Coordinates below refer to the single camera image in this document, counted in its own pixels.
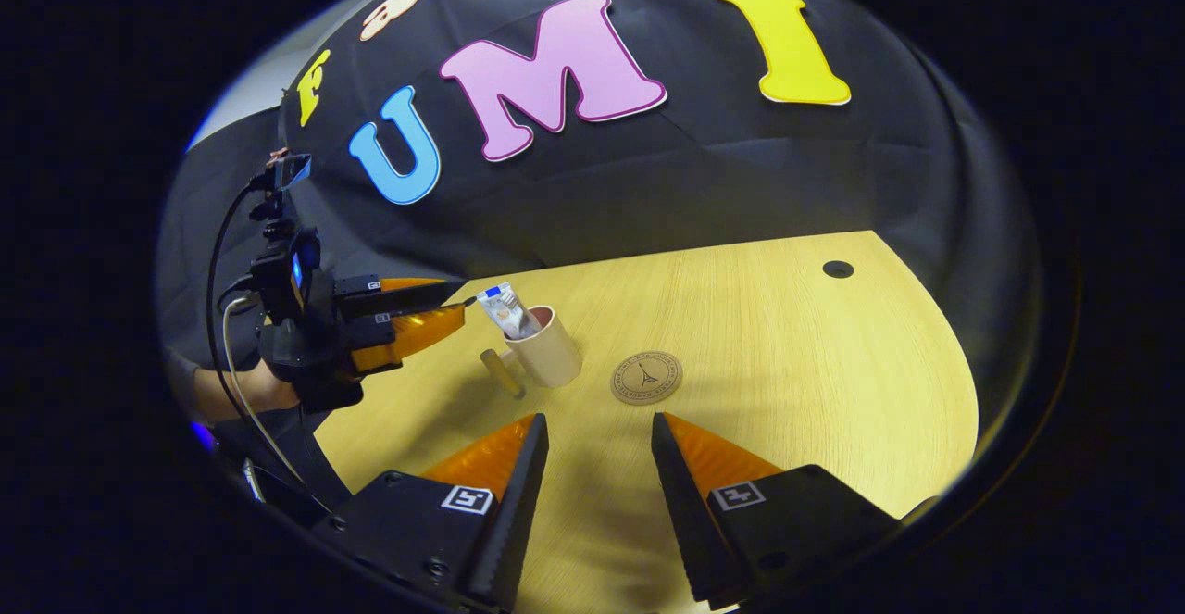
pink letter m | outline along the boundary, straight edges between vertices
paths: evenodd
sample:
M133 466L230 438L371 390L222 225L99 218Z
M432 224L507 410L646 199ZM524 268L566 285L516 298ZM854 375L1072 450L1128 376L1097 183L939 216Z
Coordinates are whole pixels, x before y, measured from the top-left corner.
M441 65L440 75L461 83L473 104L486 145L481 154L491 162L523 153L533 140L531 129L517 124L506 103L551 133L564 128L564 83L576 79L581 100L576 116L584 121L656 108L666 88L639 70L606 14L610 0L566 0L539 15L534 57L493 44L473 41Z

toothpaste tube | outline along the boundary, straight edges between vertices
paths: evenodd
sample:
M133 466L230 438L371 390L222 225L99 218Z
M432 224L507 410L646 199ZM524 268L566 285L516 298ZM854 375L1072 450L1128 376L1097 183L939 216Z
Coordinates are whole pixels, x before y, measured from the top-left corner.
M518 295L511 289L510 283L501 283L497 288L479 294L478 302L489 314L489 319L498 324L507 339L525 339L525 337L537 334L538 331L543 330L536 315L519 302Z

person's arm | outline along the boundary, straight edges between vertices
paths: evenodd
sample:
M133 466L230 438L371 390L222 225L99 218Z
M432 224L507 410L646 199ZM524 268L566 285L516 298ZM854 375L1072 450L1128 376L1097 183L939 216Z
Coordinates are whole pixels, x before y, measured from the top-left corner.
M166 369L168 382L173 386L173 394L191 415L198 421L212 426L216 421L235 420L238 412L226 398L222 383L218 382L218 373L207 369L201 369L177 353L173 348L166 348ZM224 373L226 385L235 389L230 380L230 373ZM260 360L255 369L241 371L238 383L255 412L268 410L280 410L295 408L300 403L292 383L284 383L271 375L267 362Z

yellow letter i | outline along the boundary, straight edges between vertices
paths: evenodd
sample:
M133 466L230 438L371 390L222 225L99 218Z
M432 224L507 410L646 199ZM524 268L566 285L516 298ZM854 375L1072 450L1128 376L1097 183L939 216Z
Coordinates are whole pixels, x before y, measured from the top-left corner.
M802 0L724 1L744 13L766 53L769 72L757 83L762 95L775 103L845 104L852 98L802 18Z

black fabric backdrop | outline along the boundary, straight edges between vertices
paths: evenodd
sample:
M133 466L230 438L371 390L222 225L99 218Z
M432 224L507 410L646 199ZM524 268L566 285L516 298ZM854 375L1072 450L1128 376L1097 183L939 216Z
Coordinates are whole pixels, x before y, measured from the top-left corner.
M852 100L774 103L758 92L767 66L737 7L613 0L609 19L647 77L667 87L668 101L585 123L572 113L578 91L569 79L565 129L547 133L512 110L533 129L533 145L487 162L476 116L438 66L478 39L532 56L538 14L558 1L421 0L363 44L361 20L372 9L364 6L324 45L332 56L305 128L294 75L278 115L249 116L196 145L165 212L156 299L166 343L209 364L200 299L222 205L268 151L288 146L314 155L310 179L293 188L293 199L321 230L324 267L339 275L462 281L679 248L877 231L959 337L979 392L980 433L1001 416L1032 354L1038 254L1001 146L939 66L853 2L803 0ZM415 87L414 107L438 146L441 175L424 199L393 205L347 145L373 121L391 162L411 166L397 128L378 115L405 85ZM262 245L245 212L228 235L218 288ZM249 319L239 319L235 352L250 353L251 339Z

